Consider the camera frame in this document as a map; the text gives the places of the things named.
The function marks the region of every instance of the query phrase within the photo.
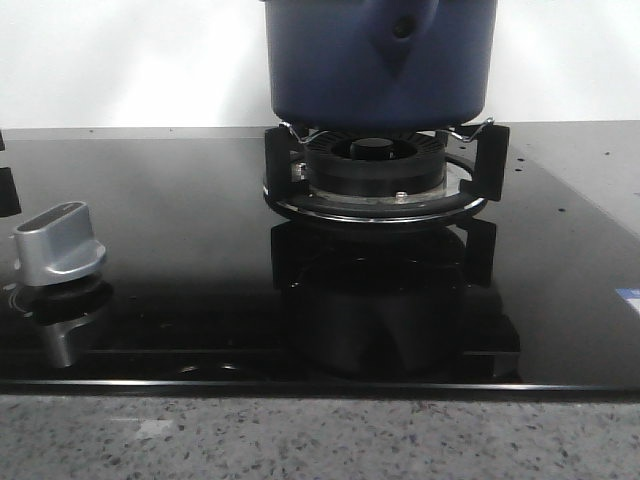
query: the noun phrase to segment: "gas stove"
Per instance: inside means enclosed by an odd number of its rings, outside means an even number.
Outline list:
[[[24,213],[0,219],[0,391],[637,396],[640,241],[478,128],[8,132]],[[286,159],[266,176],[265,146]],[[323,171],[418,153],[408,183]],[[106,262],[21,284],[14,228],[78,201]]]

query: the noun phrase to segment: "white wall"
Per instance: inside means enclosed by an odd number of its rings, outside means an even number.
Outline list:
[[[640,118],[639,27],[638,0],[502,0],[483,115]],[[2,0],[0,127],[272,124],[266,61],[258,0]]]

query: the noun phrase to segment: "blue pot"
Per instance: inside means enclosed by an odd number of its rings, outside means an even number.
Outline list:
[[[272,107],[291,123],[419,131],[484,106],[497,0],[265,0]]]

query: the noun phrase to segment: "blue label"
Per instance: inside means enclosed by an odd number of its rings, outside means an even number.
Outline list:
[[[640,300],[640,288],[616,288],[616,292],[625,300]]]

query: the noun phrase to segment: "silver control knob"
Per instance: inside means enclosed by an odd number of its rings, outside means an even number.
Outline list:
[[[96,272],[107,249],[95,239],[89,207],[63,203],[16,227],[16,269],[34,287],[77,280]]]

